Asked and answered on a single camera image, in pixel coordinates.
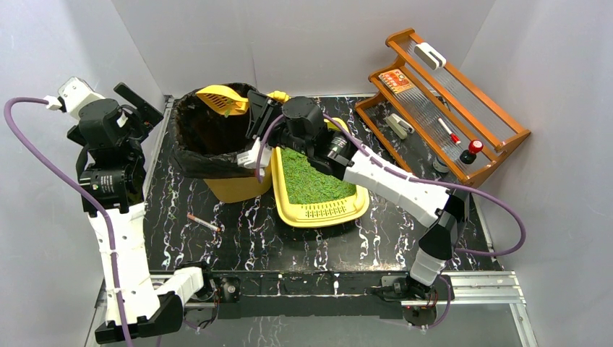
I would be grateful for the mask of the small blue white jar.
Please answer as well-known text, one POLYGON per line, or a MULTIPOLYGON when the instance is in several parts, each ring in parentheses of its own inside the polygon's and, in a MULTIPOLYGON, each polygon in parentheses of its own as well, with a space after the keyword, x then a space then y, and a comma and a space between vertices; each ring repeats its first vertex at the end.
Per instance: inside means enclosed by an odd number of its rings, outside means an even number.
POLYGON ((440 174, 447 174, 450 172, 449 167, 440 157, 436 157, 433 160, 432 166, 433 166, 433 169, 440 174))

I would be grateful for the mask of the green cat litter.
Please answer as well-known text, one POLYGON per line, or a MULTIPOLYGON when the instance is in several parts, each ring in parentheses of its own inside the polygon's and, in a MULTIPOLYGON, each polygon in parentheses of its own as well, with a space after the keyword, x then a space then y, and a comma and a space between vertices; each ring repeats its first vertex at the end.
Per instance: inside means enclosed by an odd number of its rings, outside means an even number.
POLYGON ((295 205, 340 200, 355 195, 356 186, 320 173, 307 157, 288 148, 280 150, 288 201, 295 205))

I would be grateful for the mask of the black trash bag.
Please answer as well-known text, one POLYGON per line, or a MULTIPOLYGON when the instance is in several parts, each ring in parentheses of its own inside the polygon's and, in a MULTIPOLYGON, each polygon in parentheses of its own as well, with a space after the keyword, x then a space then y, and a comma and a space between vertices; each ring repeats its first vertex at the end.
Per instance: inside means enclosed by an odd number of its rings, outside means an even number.
POLYGON ((191 179, 253 177, 254 169, 239 166, 236 159, 253 145, 246 137, 250 113, 220 115, 197 96, 199 90, 185 94, 171 110, 173 168, 191 179))

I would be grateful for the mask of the red capped marker on shelf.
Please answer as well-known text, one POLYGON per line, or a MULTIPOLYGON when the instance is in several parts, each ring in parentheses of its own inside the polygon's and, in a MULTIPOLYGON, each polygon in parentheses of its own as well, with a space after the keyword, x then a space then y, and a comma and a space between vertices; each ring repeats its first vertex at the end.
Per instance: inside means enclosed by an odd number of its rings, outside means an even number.
POLYGON ((447 132, 448 136, 450 137, 451 141, 456 144, 456 145, 460 145, 461 144, 461 140, 460 138, 457 136, 456 133, 454 133, 454 131, 447 125, 447 123, 442 119, 442 118, 438 118, 437 119, 438 123, 440 124, 440 126, 447 132))

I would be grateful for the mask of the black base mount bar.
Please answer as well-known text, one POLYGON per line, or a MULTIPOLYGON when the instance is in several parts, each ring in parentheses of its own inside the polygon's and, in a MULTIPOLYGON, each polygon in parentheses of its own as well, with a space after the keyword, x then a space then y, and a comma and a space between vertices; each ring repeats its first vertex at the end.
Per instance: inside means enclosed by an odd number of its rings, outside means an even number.
POLYGON ((410 326, 440 324, 455 299, 441 275, 430 286, 406 271, 212 271, 208 292, 186 311, 211 310, 218 320, 248 317, 379 317, 410 326))

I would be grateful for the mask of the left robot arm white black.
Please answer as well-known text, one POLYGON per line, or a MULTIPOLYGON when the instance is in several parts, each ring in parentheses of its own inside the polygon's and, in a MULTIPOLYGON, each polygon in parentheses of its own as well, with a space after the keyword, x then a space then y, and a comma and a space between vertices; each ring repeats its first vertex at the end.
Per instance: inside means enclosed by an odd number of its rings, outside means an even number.
POLYGON ((67 137, 82 148, 75 168, 103 264, 107 309, 95 330, 99 344, 175 333, 185 304, 205 288, 200 263, 175 271, 159 286, 152 281, 143 231, 142 142, 163 114, 124 83, 114 92, 116 98, 106 98, 77 77, 59 88, 66 112, 77 120, 67 137))

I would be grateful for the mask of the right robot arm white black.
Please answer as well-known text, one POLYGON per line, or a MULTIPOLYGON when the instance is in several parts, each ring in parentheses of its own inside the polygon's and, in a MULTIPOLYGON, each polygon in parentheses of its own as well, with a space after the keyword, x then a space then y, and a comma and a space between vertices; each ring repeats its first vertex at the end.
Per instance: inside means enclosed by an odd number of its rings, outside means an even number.
POLYGON ((321 174, 368 189, 402 208, 426 227, 411 280, 432 286, 453 255, 454 237, 460 233, 464 199, 440 181, 421 183, 413 174, 381 158, 333 120, 308 97, 280 102, 256 91, 247 93, 251 147, 239 153, 239 166, 252 169, 258 179, 270 163, 276 147, 288 147, 304 155, 321 174))

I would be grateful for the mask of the orange litter scoop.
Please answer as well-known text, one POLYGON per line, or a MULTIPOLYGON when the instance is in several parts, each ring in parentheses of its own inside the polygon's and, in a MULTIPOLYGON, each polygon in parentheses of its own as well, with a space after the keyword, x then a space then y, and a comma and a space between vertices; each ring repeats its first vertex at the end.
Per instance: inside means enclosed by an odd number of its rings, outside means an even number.
POLYGON ((221 116, 241 116, 249 109, 248 98, 225 85, 209 85, 198 90, 195 95, 221 116))

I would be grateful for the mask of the red black stamp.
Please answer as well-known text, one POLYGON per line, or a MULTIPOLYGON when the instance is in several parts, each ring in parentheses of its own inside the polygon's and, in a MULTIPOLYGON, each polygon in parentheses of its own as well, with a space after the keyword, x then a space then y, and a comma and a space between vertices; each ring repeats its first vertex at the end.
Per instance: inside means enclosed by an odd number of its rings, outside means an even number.
POLYGON ((477 158, 477 155, 483 150, 484 145, 480 140, 472 140, 468 144, 468 148, 460 154, 460 161, 466 165, 471 165, 477 158))

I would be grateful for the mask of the yellow trash bin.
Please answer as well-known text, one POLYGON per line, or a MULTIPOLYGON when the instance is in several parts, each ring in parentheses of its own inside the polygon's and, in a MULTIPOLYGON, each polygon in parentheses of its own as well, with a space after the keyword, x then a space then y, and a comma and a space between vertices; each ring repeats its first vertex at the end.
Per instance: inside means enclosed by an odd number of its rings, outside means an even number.
POLYGON ((259 181, 254 169, 222 160, 204 164, 203 180, 218 200, 224 203, 250 200, 266 193, 272 186, 270 166, 265 168, 262 181, 259 181))

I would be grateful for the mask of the white marker pen on table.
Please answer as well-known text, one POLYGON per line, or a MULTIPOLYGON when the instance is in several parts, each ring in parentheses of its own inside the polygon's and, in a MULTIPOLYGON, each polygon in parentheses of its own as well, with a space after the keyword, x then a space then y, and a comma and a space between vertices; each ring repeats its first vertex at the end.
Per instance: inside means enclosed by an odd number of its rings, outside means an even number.
POLYGON ((205 228, 208 228, 211 231, 215 231, 215 232, 220 232, 221 231, 221 227, 216 226, 210 222, 207 222, 206 220, 203 220, 195 215, 192 214, 187 214, 188 219, 194 221, 195 223, 204 226, 205 228))

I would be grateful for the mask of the orange card packet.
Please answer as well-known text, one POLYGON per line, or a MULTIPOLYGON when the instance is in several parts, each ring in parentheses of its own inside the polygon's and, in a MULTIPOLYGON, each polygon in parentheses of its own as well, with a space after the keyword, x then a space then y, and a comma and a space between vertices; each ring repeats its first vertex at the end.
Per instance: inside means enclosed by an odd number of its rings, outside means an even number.
POLYGON ((378 75, 378 78, 395 94, 403 93, 415 87, 400 69, 382 72, 378 75))

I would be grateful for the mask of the wooden shelf rack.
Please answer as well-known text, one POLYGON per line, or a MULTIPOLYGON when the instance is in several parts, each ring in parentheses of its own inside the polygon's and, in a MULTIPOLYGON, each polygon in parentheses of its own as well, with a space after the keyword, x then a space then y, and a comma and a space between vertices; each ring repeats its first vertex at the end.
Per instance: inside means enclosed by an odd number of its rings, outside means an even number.
POLYGON ((395 52, 395 60, 369 75, 368 80, 377 92, 357 103, 356 112, 401 168, 420 176, 432 173, 478 187, 531 132, 445 56, 444 68, 430 69, 413 52, 415 45, 422 42, 426 41, 412 28, 387 37, 385 44, 395 52), (380 73, 392 69, 400 69, 415 87, 393 93, 378 78, 380 73), (403 117, 415 132, 404 140, 397 137, 385 122, 385 117, 392 113, 403 117), (457 134, 460 145, 451 141, 438 123, 439 117, 457 134), (471 165, 466 165, 459 157, 472 140, 482 141, 484 148, 471 165), (449 173, 440 174, 433 169, 436 157, 446 163, 449 173))

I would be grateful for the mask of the yellow litter box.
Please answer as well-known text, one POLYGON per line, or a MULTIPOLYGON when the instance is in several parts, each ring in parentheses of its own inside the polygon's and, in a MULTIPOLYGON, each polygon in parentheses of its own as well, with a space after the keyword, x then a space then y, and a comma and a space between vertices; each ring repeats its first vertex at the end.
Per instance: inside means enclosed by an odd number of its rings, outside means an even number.
POLYGON ((280 159, 281 147, 274 149, 270 167, 275 203, 280 218, 296 228, 322 228, 356 220, 369 208, 369 191, 356 186, 356 193, 350 197, 329 202, 295 205, 288 201, 283 167, 280 159))

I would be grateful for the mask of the grey white stapler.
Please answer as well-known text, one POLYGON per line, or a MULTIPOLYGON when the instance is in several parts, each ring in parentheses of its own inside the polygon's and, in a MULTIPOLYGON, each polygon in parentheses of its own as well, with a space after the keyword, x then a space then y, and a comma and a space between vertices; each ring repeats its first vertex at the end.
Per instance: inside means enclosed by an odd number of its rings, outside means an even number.
POLYGON ((386 116, 385 122, 401 140, 406 139, 408 135, 415 132, 415 129, 403 117, 396 113, 386 116))

